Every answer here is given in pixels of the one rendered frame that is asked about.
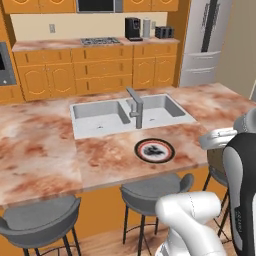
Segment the grey sink tap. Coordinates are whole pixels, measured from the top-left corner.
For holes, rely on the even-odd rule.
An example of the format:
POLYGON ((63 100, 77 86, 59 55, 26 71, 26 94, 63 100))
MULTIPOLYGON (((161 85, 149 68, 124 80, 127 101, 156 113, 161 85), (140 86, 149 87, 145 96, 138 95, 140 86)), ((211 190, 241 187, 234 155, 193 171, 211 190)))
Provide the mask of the grey sink tap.
POLYGON ((141 129, 142 119, 143 119, 143 101, 133 88, 127 87, 126 90, 136 104, 136 110, 131 110, 131 112, 129 113, 129 116, 131 118, 136 118, 136 128, 141 129))

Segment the white paper towel roll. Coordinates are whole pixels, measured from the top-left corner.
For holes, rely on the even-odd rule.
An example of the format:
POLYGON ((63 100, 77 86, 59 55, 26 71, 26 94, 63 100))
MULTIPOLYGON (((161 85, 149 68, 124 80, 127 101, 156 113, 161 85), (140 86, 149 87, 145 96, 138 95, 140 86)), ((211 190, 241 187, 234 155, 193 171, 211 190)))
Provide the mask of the white paper towel roll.
POLYGON ((143 38, 150 38, 150 23, 151 20, 148 18, 143 19, 143 38))

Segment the orange wall cupboard run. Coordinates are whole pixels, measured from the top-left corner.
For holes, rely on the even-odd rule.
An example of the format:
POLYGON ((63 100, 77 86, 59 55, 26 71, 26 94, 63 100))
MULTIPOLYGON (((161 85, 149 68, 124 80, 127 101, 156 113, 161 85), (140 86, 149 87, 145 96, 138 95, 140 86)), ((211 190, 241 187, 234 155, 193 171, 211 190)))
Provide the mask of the orange wall cupboard run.
POLYGON ((2 0, 8 14, 74 13, 75 0, 2 0))
POLYGON ((123 0, 124 12, 177 11, 179 0, 123 0))

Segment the grey built-in oven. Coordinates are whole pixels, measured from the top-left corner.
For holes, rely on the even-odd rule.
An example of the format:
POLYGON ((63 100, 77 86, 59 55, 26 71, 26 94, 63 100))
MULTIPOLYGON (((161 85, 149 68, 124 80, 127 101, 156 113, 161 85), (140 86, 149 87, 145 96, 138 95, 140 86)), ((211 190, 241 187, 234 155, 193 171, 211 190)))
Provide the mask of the grey built-in oven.
POLYGON ((16 78, 7 45, 4 41, 0 41, 0 86, 15 84, 16 78))

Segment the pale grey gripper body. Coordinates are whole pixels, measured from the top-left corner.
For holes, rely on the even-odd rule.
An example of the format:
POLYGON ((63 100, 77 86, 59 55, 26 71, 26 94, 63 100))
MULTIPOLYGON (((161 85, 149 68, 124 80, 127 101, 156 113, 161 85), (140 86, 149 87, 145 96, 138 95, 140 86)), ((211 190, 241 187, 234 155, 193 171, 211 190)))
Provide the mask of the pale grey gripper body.
POLYGON ((223 148, 236 134, 233 128, 215 129, 201 136, 199 143, 204 150, 223 148))

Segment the black red patterned plate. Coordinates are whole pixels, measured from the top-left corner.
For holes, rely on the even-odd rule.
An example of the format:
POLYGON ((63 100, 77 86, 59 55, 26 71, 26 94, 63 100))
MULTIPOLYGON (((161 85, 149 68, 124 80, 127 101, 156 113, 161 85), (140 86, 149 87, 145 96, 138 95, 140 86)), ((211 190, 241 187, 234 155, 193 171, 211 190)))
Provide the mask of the black red patterned plate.
POLYGON ((167 141, 158 138, 147 138, 134 146, 135 155, 148 163, 166 163, 175 156, 174 147, 167 141))

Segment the grey double sink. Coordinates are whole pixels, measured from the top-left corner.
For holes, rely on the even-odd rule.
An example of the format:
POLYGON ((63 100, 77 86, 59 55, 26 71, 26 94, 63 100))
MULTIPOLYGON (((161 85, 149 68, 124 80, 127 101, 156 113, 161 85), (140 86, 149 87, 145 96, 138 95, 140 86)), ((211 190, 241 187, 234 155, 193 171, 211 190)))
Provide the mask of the grey double sink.
MULTIPOLYGON (((143 96, 142 101, 142 129, 195 122, 168 94, 143 96)), ((135 110, 132 98, 73 104, 70 115, 74 138, 78 140, 135 131, 136 118, 129 116, 135 110)))

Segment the grey bar stool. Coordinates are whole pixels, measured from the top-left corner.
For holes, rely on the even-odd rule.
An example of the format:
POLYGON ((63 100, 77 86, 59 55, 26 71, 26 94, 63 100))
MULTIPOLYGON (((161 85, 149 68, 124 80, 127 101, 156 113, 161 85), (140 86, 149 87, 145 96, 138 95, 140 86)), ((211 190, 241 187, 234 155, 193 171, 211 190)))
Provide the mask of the grey bar stool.
POLYGON ((8 208, 0 217, 0 234, 21 248, 24 256, 62 239, 68 256, 73 256, 67 239, 72 231, 78 256, 81 250, 75 232, 81 198, 74 195, 8 208))
MULTIPOLYGON (((217 149, 209 149, 207 150, 207 162, 208 162, 208 176, 206 178, 206 181, 204 183, 203 191, 206 190, 209 181, 211 178, 214 178, 218 183, 225 186, 227 188, 226 193, 224 195, 224 198, 221 203, 221 210, 228 198, 228 182, 225 174, 225 170, 223 167, 223 161, 222 161, 222 154, 223 154, 224 148, 217 148, 217 149)), ((224 216, 222 218, 221 224, 219 226, 218 230, 218 236, 220 237, 221 233, 224 233, 223 228, 225 225, 225 222, 227 220, 229 213, 229 203, 227 205, 227 208, 225 210, 224 216)))
POLYGON ((137 256, 141 256, 142 240, 145 238, 145 219, 147 216, 156 215, 155 204, 157 200, 166 195, 188 192, 193 186, 193 183, 194 176, 191 173, 187 173, 183 178, 180 178, 175 173, 168 173, 162 176, 121 185, 120 192, 126 205, 123 242, 126 242, 126 234, 129 232, 127 229, 129 210, 133 210, 141 215, 137 256))

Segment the grey hob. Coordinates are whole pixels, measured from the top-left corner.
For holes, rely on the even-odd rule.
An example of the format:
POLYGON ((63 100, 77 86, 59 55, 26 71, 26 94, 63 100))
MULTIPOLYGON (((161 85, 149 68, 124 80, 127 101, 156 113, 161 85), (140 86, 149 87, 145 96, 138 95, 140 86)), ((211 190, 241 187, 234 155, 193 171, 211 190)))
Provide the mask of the grey hob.
POLYGON ((80 42, 84 46, 115 45, 121 43, 115 37, 81 38, 80 42))

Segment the black coffee machine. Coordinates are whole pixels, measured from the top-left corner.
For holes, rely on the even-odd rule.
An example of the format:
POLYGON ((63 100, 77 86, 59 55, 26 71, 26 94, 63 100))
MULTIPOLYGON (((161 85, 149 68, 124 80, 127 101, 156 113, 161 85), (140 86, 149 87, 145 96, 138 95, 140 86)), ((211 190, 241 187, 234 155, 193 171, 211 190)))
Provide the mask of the black coffee machine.
POLYGON ((140 37, 141 21, 136 17, 125 18, 125 37, 129 41, 142 41, 140 37))

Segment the silver fridge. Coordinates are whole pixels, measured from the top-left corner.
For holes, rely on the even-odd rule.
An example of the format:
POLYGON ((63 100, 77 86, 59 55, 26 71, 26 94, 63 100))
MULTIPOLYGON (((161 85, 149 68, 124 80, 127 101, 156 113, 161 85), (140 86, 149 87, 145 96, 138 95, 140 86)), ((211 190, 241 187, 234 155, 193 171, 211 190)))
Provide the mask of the silver fridge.
POLYGON ((179 85, 213 83, 232 0, 191 0, 179 85))

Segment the orange base cupboard run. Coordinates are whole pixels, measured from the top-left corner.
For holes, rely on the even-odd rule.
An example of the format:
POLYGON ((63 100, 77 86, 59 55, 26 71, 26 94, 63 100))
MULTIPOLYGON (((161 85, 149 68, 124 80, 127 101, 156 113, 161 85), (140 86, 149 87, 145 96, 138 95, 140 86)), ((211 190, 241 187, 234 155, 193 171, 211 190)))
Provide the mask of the orange base cupboard run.
POLYGON ((78 47, 16 51, 15 62, 28 101, 171 86, 178 44, 78 47))

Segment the black microwave oven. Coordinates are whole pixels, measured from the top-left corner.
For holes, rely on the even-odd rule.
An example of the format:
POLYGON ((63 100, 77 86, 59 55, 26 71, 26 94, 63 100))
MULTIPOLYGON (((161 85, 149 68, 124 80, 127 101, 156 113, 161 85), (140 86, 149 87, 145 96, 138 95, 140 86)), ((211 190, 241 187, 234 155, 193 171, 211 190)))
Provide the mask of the black microwave oven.
POLYGON ((123 0, 76 0, 81 13, 122 13, 123 0))

